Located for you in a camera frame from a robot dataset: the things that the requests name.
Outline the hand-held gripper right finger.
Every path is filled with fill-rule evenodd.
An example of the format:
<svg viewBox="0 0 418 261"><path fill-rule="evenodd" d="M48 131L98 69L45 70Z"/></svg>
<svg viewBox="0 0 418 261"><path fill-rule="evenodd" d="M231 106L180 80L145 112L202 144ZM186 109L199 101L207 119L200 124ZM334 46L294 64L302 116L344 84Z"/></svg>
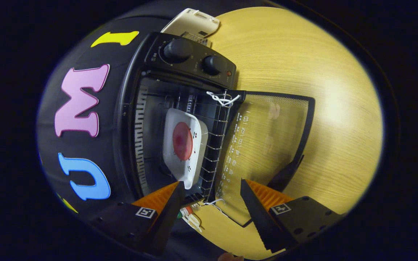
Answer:
<svg viewBox="0 0 418 261"><path fill-rule="evenodd" d="M266 250L291 250L319 236L344 218L312 197L292 199L249 179L240 195Z"/></svg>

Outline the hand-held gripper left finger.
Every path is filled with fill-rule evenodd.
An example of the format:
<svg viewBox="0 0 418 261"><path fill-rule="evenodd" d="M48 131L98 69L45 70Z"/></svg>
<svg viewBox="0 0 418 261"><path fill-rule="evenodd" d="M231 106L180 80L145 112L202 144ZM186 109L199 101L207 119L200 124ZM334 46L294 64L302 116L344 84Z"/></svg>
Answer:
<svg viewBox="0 0 418 261"><path fill-rule="evenodd" d="M185 198L177 181L134 203L115 203L90 220L102 235L144 256L161 256Z"/></svg>

